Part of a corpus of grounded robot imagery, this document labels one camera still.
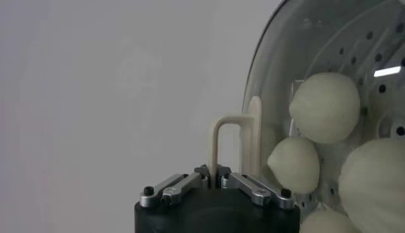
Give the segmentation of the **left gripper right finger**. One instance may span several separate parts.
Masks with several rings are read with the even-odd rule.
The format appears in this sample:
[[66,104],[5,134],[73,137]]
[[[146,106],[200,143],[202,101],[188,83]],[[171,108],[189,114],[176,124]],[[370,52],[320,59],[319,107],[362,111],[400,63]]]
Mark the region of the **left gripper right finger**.
[[258,206],[275,205],[283,210],[292,210],[296,205],[291,190],[279,188],[251,175],[232,172],[229,167],[218,166],[216,184],[222,189],[242,191]]

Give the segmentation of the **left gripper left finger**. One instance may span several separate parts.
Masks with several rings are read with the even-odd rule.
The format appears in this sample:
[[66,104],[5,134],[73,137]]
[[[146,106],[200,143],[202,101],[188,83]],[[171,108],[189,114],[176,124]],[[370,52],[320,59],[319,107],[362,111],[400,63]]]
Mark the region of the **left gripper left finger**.
[[146,186],[140,194],[143,208],[154,208],[162,201],[166,205],[177,205],[193,189],[207,189],[210,174],[206,165],[197,167],[190,174],[176,173],[155,186]]

